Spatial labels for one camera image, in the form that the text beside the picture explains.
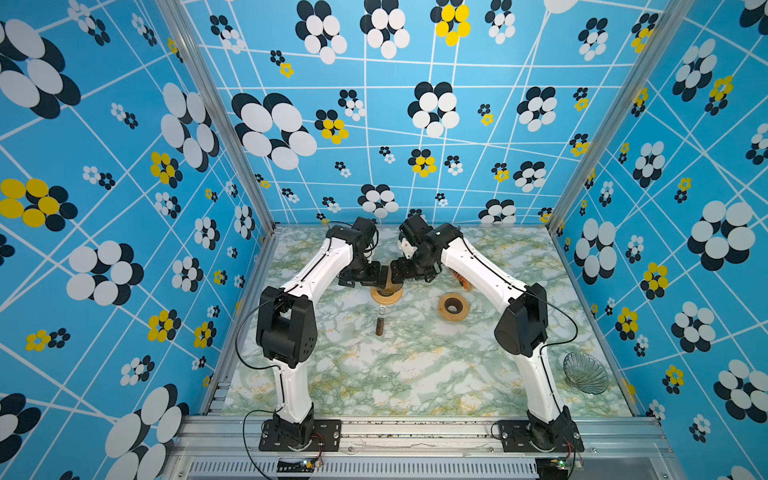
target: green marble surface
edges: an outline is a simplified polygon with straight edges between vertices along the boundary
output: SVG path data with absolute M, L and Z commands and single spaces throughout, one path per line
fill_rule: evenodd
M 380 227 L 379 232 L 374 260 L 389 263 L 402 255 L 398 231 Z M 608 390 L 596 396 L 565 382 L 562 361 L 569 352 L 589 353 L 606 368 L 607 362 L 546 229 L 469 227 L 462 232 L 512 276 L 545 286 L 548 300 L 578 323 L 574 342 L 549 349 L 558 389 L 571 414 L 631 416 L 612 375 Z M 279 229 L 267 284 L 280 286 L 301 270 L 325 233 L 324 228 Z M 438 299 L 448 292 L 461 293 L 469 302 L 470 313 L 461 322 L 450 323 L 438 313 Z M 402 299 L 389 307 L 383 336 L 375 334 L 378 308 L 369 288 L 336 284 L 315 305 L 318 340 L 308 375 L 316 415 L 525 415 L 517 366 L 493 337 L 499 314 L 482 294 L 464 292 L 446 270 L 432 283 L 406 284 Z M 573 332 L 570 320 L 550 308 L 549 342 L 569 339 Z M 255 335 L 254 320 L 243 356 L 252 365 L 266 366 Z M 240 365 L 222 413 L 271 410 L 275 401 L 272 372 Z

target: robotic arm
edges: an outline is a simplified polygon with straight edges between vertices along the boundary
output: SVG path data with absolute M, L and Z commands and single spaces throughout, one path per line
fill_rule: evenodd
M 554 384 L 544 349 L 547 339 L 547 293 L 535 283 L 527 286 L 494 265 L 450 223 L 432 228 L 420 216 L 400 226 L 399 245 L 405 254 L 391 263 L 392 282 L 437 276 L 435 266 L 452 268 L 480 290 L 502 315 L 494 336 L 512 354 L 528 397 L 531 440 L 541 450 L 554 448 L 566 438 L 584 451 L 576 423 Z
M 306 378 L 306 360 L 315 349 L 317 325 L 314 303 L 334 278 L 339 285 L 384 286 L 388 267 L 370 261 L 376 225 L 361 217 L 351 227 L 335 225 L 315 256 L 279 289 L 261 294 L 256 342 L 276 366 L 277 408 L 273 424 L 285 442 L 301 448 L 310 441 L 314 405 Z

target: metal grille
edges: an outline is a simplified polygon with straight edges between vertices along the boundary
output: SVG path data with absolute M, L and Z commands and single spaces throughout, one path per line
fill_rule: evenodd
M 275 478 L 276 459 L 257 465 Z M 248 458 L 203 457 L 192 462 L 189 479 L 252 478 L 258 472 Z M 293 478 L 310 474 L 287 474 Z M 337 458 L 324 461 L 313 478 L 538 478 L 529 458 Z

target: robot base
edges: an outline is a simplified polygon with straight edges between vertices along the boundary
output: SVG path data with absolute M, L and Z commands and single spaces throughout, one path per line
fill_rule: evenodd
M 504 453 L 520 452 L 520 453 L 536 453 L 541 452 L 533 446 L 533 435 L 528 429 L 530 422 L 528 420 L 499 420 L 497 423 L 499 433 L 494 432 L 494 435 L 502 436 L 502 445 L 504 446 Z M 554 446 L 550 452 L 554 453 L 568 453 L 568 443 L 562 439 L 557 445 Z
M 259 442 L 259 450 L 261 452 L 295 452 L 297 447 L 290 448 L 289 443 L 286 441 L 288 438 L 285 435 L 280 434 L 280 428 L 278 424 L 279 420 L 266 420 L 264 422 L 263 432 L 261 434 L 261 442 Z M 304 452 L 319 452 L 319 446 L 323 447 L 324 452 L 338 452 L 339 451 L 339 438 L 341 437 L 341 420 L 318 420 L 315 419 L 312 425 L 312 433 L 319 433 L 325 443 L 318 445 L 318 440 L 313 439 L 306 447 Z
M 571 419 L 567 406 L 563 406 L 560 415 L 549 423 L 542 422 L 528 412 L 528 421 L 501 420 L 498 427 L 504 452 L 584 451 L 578 427 Z

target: metal extrusion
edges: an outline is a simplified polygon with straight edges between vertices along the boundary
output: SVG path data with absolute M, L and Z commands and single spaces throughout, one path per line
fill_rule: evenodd
M 179 0 L 157 0 L 157 7 L 160 9 L 181 55 L 187 59 L 184 64 L 187 66 L 195 86 L 203 94 L 206 109 L 217 127 L 221 143 L 227 149 L 237 177 L 253 203 L 253 209 L 256 211 L 264 230 L 269 235 L 274 231 L 275 221 L 259 190 L 256 177 L 253 175 L 253 170 L 248 163 L 240 140 L 232 128 L 227 109 L 224 107 L 221 96 L 219 96 L 216 84 L 214 84 L 203 55 L 197 47 L 194 34 L 184 13 L 184 7 Z
M 557 204 L 552 211 L 552 217 L 547 224 L 551 233 L 560 226 L 560 223 L 568 215 L 568 211 L 573 206 L 579 193 L 581 185 L 598 165 L 598 161 L 603 153 L 608 149 L 611 141 L 616 136 L 624 118 L 632 108 L 637 93 L 647 82 L 650 74 L 656 68 L 661 60 L 661 56 L 667 50 L 677 31 L 680 29 L 685 16 L 694 5 L 695 0 L 670 0 L 664 13 L 660 16 L 660 21 L 654 29 L 653 40 L 649 41 L 634 66 L 630 70 L 624 83 L 621 85 L 619 94 L 614 98 L 613 103 L 608 108 L 608 112 L 598 127 L 598 131 L 592 136 L 594 139 L 589 146 L 589 150 L 581 158 L 576 167 L 565 191 L 560 196 Z

